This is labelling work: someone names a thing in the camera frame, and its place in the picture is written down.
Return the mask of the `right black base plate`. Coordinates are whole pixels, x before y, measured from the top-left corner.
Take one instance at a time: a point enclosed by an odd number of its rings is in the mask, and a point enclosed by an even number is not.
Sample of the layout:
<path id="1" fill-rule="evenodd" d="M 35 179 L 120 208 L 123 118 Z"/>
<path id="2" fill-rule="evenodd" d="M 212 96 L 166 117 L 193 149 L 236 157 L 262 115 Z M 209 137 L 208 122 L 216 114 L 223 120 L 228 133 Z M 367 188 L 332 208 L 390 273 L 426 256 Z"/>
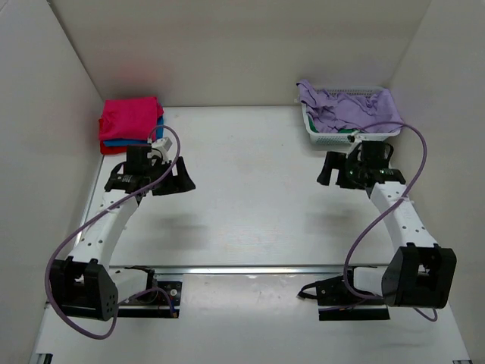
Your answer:
<path id="1" fill-rule="evenodd" d="M 348 291 L 341 277 L 319 281 L 316 288 L 320 322 L 390 320 L 382 300 L 365 300 Z"/>

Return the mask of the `green t shirt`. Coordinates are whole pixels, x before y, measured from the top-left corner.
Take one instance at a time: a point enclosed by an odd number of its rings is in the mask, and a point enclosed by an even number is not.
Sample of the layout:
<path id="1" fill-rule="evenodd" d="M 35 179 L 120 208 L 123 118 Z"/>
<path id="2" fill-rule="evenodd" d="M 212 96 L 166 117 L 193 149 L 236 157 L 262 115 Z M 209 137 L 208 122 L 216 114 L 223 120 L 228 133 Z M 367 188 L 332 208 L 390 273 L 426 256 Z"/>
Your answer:
<path id="1" fill-rule="evenodd" d="M 314 133 L 321 133 L 317 128 L 316 126 L 314 125 L 314 122 L 312 119 L 308 119 L 308 125 L 310 127 L 310 130 Z M 339 129 L 337 131 L 337 133 L 353 133 L 354 131 L 356 131 L 356 129 Z"/>

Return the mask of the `white plastic basket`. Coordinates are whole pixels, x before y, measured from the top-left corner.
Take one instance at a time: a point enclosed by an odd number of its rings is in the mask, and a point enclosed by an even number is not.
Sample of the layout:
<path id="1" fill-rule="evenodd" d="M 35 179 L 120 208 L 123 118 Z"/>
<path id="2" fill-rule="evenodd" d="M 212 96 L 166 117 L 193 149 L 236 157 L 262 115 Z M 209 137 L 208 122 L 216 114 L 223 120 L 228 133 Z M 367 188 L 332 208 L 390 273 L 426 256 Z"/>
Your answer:
<path id="1" fill-rule="evenodd" d="M 328 93 L 335 96 L 337 93 L 346 93 L 351 96 L 364 96 L 367 99 L 383 90 L 382 86 L 350 86 L 350 87 L 330 87 Z M 306 112 L 306 105 L 300 102 L 299 96 L 294 99 L 302 109 L 302 120 L 310 142 L 319 146 L 344 146 L 349 145 L 347 133 L 317 133 L 313 125 L 313 120 Z M 396 137 L 400 129 L 392 133 L 366 133 L 363 138 L 366 140 L 384 141 L 390 137 Z"/>

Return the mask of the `pink folded t shirt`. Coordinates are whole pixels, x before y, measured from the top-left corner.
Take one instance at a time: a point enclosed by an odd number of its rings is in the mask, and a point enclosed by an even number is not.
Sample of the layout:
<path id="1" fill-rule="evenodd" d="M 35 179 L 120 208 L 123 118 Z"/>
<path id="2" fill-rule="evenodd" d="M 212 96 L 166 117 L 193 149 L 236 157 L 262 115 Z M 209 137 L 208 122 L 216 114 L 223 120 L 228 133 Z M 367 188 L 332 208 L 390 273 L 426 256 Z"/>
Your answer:
<path id="1" fill-rule="evenodd" d="M 164 110 L 155 96 L 106 100 L 99 139 L 147 140 Z"/>

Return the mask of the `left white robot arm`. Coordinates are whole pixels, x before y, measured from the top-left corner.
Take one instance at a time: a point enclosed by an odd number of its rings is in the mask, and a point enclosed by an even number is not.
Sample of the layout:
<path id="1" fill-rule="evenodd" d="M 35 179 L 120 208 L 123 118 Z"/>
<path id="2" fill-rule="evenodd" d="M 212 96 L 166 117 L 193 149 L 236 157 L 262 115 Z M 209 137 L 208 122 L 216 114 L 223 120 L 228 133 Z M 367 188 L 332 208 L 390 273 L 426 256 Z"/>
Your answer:
<path id="1" fill-rule="evenodd" d="M 109 174 L 100 218 L 83 230 L 67 258 L 53 261 L 48 280 L 51 301 L 66 316 L 108 321 L 123 301 L 135 296 L 143 302 L 156 298 L 154 269 L 129 265 L 112 271 L 114 248 L 146 196 L 186 193 L 195 188 L 183 157 L 171 161 L 161 147 L 129 147 L 125 161 Z"/>

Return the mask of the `purple t shirt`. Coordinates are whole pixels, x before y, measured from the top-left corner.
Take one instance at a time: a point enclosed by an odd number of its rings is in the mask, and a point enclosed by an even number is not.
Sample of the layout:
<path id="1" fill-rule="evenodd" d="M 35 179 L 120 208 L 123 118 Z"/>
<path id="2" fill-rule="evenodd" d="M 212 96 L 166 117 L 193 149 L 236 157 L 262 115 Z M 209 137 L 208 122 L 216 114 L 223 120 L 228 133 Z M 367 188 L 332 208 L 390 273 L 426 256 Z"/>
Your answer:
<path id="1" fill-rule="evenodd" d="M 299 101 L 305 105 L 314 132 L 361 130 L 366 133 L 393 133 L 402 123 L 388 89 L 366 97 L 345 92 L 333 95 L 326 89 L 315 89 L 307 80 L 300 80 L 296 86 Z"/>

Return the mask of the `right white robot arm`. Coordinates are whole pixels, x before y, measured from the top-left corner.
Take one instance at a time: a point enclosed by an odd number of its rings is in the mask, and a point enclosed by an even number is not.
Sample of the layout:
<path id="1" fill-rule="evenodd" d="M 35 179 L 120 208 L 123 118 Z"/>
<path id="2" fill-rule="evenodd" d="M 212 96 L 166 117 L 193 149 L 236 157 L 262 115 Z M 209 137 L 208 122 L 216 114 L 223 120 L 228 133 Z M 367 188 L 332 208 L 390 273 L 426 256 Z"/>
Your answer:
<path id="1" fill-rule="evenodd" d="M 330 184 L 333 171 L 337 186 L 363 190 L 379 211 L 394 256 L 384 268 L 350 267 L 334 278 L 305 285 L 300 299 L 320 306 L 350 309 L 358 304 L 442 309 L 448 301 L 457 258 L 441 247 L 427 231 L 408 197 L 408 184 L 400 170 L 390 167 L 393 147 L 386 142 L 356 140 L 349 152 L 328 152 L 320 185 Z"/>

